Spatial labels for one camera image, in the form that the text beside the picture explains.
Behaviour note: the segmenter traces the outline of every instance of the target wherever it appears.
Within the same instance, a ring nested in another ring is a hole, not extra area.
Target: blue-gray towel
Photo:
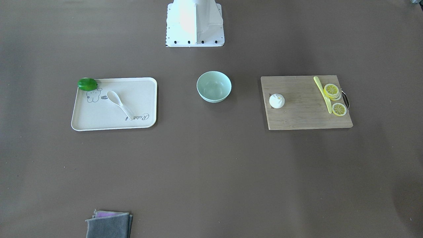
[[[132,215],[129,213],[96,211],[88,223],[87,238],[129,238]]]

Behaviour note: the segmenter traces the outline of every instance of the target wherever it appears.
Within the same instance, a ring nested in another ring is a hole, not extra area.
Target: bowl rim
[[[226,79],[229,81],[229,86],[230,86],[230,88],[229,88],[229,92],[228,92],[228,93],[227,93],[224,97],[219,98],[219,99],[209,99],[208,97],[206,97],[206,96],[204,96],[204,95],[202,95],[202,94],[200,93],[200,90],[198,89],[198,82],[200,81],[200,78],[201,78],[203,75],[205,75],[205,74],[209,74],[209,73],[219,73],[219,74],[222,74],[222,75],[224,75],[224,76],[226,77]],[[223,100],[223,99],[227,98],[227,97],[229,96],[229,94],[231,93],[231,91],[232,91],[232,82],[231,82],[230,78],[229,78],[226,74],[224,74],[224,73],[222,73],[222,72],[220,72],[220,71],[207,71],[207,72],[203,73],[200,77],[198,77],[198,79],[197,79],[197,91],[198,91],[198,93],[200,94],[200,96],[201,96],[203,99],[207,99],[207,100],[210,100],[210,101],[221,101],[221,100]]]

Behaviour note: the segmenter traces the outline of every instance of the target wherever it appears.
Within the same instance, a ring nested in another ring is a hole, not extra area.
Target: cutting board
[[[264,106],[266,109],[269,130],[303,130],[303,129],[329,129],[352,127],[349,112],[344,116],[329,114],[326,103],[313,76],[263,76],[261,88],[263,91]],[[317,75],[324,87],[328,83],[335,84],[339,90],[336,75]],[[273,108],[269,104],[272,94],[282,94],[285,105]],[[341,98],[331,101],[345,105]]]

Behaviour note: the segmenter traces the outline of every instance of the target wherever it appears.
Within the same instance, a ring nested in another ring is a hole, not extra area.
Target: knife blade
[[[332,103],[330,102],[330,99],[324,94],[323,87],[321,86],[320,79],[317,76],[314,76],[313,79],[314,79],[314,82],[316,83],[317,87],[319,88],[321,95],[323,96],[323,99],[324,99],[326,106],[327,106],[327,111],[329,112],[329,114],[331,114],[332,113]]]

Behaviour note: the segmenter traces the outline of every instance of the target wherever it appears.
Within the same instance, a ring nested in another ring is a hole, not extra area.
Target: bowl
[[[197,81],[197,91],[207,102],[221,102],[231,92],[231,80],[221,72],[203,73]]]

